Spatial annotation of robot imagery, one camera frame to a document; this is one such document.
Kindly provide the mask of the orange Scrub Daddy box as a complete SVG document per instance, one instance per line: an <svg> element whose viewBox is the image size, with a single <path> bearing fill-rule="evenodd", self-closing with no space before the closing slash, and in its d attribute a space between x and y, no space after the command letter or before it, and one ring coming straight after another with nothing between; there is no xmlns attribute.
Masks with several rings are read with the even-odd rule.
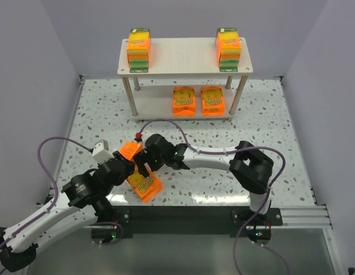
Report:
<svg viewBox="0 0 355 275"><path fill-rule="evenodd" d="M136 170L127 178L127 182L143 203L151 201L163 190L163 185L159 178L149 168L147 172L149 175L144 177Z"/></svg>
<svg viewBox="0 0 355 275"><path fill-rule="evenodd" d="M222 116L225 112L224 94L221 85L201 86L203 116Z"/></svg>

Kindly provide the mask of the green orange sponge box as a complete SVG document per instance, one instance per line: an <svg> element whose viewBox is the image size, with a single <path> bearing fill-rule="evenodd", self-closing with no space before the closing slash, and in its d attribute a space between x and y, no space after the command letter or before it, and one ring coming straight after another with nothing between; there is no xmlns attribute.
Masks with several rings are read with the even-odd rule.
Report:
<svg viewBox="0 0 355 275"><path fill-rule="evenodd" d="M151 55L150 51L150 29L131 29L127 43L127 61L130 71L148 71Z"/></svg>

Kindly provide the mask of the orange box green end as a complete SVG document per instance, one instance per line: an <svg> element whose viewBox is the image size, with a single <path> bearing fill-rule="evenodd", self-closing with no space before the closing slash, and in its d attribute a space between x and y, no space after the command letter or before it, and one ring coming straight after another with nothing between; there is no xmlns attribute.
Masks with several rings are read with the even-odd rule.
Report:
<svg viewBox="0 0 355 275"><path fill-rule="evenodd" d="M216 35L216 54L221 72L237 72L241 57L241 40L234 27L220 27Z"/></svg>

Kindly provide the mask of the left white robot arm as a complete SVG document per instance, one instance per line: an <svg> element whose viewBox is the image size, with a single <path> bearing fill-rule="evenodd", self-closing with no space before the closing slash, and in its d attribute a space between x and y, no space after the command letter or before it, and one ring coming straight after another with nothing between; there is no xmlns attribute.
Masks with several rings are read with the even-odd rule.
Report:
<svg viewBox="0 0 355 275"><path fill-rule="evenodd" d="M135 163L115 152L111 159L74 176L54 198L18 225L0 227L0 262L9 272L31 264L39 244L35 240L52 226L86 206L93 217L110 222L114 210L107 199L112 188L121 185L135 171Z"/></svg>

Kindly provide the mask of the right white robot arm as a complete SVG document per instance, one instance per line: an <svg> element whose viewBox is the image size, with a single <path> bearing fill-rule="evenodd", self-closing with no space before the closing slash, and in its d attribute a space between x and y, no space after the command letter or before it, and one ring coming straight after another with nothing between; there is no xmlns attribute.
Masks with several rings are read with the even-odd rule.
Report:
<svg viewBox="0 0 355 275"><path fill-rule="evenodd" d="M152 171L162 166L174 170L211 168L229 171L249 192L250 210L267 214L271 202L266 196L274 162L251 143L241 141L236 147L215 151L212 148L193 149L187 143L174 145L157 133L143 135L138 132L135 140L143 145L143 150L134 157L140 174L148 174L145 164Z"/></svg>

